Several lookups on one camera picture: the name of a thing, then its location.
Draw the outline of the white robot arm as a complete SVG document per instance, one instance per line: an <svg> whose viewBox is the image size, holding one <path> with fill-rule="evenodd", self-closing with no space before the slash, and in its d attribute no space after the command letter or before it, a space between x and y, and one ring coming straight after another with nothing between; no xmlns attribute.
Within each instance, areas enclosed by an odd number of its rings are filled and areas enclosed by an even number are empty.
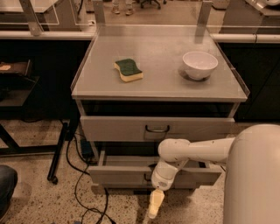
<svg viewBox="0 0 280 224"><path fill-rule="evenodd" d="M223 224L280 224L280 126L258 124L235 137L191 143L165 139L151 175L154 219L177 173L192 161L226 166Z"/></svg>

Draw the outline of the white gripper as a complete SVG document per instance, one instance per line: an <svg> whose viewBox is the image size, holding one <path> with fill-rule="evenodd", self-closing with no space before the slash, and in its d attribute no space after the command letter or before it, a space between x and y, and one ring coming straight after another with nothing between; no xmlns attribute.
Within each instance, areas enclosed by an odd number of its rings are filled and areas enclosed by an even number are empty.
<svg viewBox="0 0 280 224"><path fill-rule="evenodd" d="M151 183L156 190L152 191L150 194L150 204L148 208L149 218L155 219L157 217L158 210L165 198L163 191L167 191L172 187L177 173L185 167L186 163L186 160L168 163L163 159L157 162L151 174Z"/></svg>

